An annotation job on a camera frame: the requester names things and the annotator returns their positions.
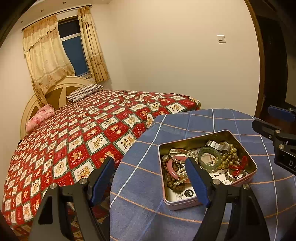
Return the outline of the gold metal bangle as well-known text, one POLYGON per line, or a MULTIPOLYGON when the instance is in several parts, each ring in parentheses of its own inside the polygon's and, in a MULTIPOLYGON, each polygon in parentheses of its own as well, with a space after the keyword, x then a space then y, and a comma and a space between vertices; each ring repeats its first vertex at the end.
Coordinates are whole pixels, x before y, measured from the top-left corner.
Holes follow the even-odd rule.
POLYGON ((178 156, 178 155, 181 155, 181 154, 187 156, 188 152, 189 152, 188 150, 179 149, 179 148, 172 148, 172 149, 169 150, 168 156, 172 160, 177 160, 177 158, 175 158, 175 156, 178 156))

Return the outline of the pink metal tin box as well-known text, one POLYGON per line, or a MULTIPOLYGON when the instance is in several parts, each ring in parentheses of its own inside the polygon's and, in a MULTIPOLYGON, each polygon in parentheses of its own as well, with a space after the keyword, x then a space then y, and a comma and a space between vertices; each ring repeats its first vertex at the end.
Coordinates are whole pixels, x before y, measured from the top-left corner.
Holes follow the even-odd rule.
POLYGON ((211 182, 248 183, 257 164, 229 130, 161 144, 163 198, 170 210, 208 204, 211 182))

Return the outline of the pink jade bangle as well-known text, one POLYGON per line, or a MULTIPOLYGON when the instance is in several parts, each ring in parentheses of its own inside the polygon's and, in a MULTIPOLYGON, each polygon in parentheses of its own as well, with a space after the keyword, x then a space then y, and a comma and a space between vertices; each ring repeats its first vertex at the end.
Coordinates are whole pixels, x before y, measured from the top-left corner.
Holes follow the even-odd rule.
POLYGON ((185 169, 185 159, 186 156, 178 155, 175 156, 177 160, 172 160, 169 158, 166 167, 168 173, 178 182, 190 183, 190 180, 185 169))

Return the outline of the red patchwork bedspread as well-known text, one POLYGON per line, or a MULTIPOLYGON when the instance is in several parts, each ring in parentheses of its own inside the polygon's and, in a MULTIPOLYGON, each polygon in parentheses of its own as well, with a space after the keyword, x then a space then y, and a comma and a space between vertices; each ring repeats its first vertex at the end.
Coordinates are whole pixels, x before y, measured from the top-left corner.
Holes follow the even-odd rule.
POLYGON ((70 102, 27 134, 14 151, 4 185, 4 218, 27 240, 52 183, 75 184, 112 157, 119 165, 158 115, 198 110, 198 100, 177 93, 100 90, 70 102))

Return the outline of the pink pillow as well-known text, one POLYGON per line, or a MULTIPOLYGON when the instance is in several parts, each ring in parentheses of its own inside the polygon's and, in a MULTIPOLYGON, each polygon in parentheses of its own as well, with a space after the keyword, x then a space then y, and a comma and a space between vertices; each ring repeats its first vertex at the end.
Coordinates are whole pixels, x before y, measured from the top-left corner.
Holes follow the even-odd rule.
POLYGON ((51 104, 47 104, 39 109, 36 114, 29 119, 26 124, 26 134, 31 133, 37 128, 43 121, 51 118, 55 115, 55 108, 51 104))

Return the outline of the cream wooden headboard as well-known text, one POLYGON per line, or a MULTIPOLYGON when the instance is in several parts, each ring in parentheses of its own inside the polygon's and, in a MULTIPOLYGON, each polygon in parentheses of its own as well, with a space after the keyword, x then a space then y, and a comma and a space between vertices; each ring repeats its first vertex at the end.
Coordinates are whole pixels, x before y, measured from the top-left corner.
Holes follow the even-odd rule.
MULTIPOLYGON (((46 101, 51 104, 55 109, 59 109, 67 104, 67 96, 74 90, 88 84, 93 84, 94 81, 76 76, 67 76, 61 80, 57 85, 51 87, 45 94, 46 101)), ((21 119, 20 139, 22 140, 26 135, 26 124, 40 109, 41 106, 35 95, 31 97, 27 103, 23 116, 21 119)))

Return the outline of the striped pillow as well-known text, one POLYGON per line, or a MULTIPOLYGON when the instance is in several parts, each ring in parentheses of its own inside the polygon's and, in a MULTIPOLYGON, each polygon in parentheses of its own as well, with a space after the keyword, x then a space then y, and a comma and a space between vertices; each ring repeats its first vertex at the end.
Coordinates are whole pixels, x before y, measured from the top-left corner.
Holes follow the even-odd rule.
POLYGON ((95 92, 103 90, 103 86, 99 84, 88 84, 71 92, 67 97, 69 102, 77 102, 95 92))

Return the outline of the right cream floral curtain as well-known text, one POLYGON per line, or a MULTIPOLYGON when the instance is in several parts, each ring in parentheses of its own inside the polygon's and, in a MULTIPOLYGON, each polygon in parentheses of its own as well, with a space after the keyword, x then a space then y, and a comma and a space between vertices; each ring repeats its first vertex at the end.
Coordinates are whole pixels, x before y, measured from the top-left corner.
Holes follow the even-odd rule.
POLYGON ((109 79, 107 66, 98 40, 89 6, 78 9, 78 23, 87 66, 96 83, 109 79))

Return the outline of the cream floral curtain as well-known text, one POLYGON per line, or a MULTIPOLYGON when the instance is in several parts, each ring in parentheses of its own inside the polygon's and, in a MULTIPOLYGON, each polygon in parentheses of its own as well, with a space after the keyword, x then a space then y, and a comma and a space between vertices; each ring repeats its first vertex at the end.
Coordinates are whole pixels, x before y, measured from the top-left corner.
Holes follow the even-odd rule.
POLYGON ((89 6, 78 9, 78 23, 87 66, 96 83, 109 79, 107 66, 98 40, 89 6))
POLYGON ((63 48, 55 15, 46 17, 23 30, 23 53, 27 61, 32 88, 40 106, 45 94, 75 70, 63 48))

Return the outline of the left cream floral curtain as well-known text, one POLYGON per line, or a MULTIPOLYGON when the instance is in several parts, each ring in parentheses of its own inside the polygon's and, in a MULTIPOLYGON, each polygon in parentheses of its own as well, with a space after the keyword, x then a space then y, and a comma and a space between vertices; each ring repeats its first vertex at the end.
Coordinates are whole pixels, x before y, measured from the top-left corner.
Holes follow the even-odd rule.
POLYGON ((63 48, 55 15, 46 17, 23 30, 23 53, 27 61, 32 88, 40 106, 45 94, 75 70, 63 48))

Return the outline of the dark window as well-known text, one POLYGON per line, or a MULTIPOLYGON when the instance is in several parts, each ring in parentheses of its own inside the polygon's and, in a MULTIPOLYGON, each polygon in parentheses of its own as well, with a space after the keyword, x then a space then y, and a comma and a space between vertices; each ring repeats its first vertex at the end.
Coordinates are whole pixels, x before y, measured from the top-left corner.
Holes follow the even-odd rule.
POLYGON ((77 16, 58 21, 58 29, 64 50, 75 70, 75 75, 91 78, 82 46, 81 32, 77 16))

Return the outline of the brown wooden door frame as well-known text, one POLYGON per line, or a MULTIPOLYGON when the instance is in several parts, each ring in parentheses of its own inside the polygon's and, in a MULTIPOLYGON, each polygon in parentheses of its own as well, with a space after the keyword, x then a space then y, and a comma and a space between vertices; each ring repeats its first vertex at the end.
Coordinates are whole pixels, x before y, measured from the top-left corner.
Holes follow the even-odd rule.
POLYGON ((255 116, 267 109, 295 107, 295 2, 246 1, 259 49, 259 92, 255 116))

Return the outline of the white wall switch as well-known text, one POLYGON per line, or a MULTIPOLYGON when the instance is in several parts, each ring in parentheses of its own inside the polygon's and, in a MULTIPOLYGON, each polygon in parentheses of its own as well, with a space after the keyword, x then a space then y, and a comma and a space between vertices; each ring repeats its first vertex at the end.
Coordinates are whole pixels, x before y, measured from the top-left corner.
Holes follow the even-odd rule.
POLYGON ((223 43, 223 44, 226 43, 226 38, 224 35, 217 35, 217 40, 218 40, 218 43, 223 43))

